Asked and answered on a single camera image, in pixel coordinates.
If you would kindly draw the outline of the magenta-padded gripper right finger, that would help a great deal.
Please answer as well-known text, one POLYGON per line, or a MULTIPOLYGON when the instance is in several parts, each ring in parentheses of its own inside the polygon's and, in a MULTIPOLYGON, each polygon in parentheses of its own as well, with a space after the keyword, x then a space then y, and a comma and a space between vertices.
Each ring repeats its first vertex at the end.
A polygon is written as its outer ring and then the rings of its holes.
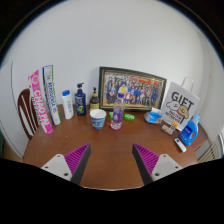
POLYGON ((133 145, 132 153, 145 185, 182 169, 168 154, 158 155, 139 144, 133 145))

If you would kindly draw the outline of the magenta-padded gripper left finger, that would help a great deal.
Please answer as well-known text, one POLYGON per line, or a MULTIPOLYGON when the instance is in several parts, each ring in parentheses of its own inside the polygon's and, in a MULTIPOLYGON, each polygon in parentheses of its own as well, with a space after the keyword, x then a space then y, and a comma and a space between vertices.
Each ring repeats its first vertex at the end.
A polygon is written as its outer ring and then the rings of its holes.
POLYGON ((79 185, 90 154, 91 145, 87 143, 66 155, 56 154, 42 169, 79 185))

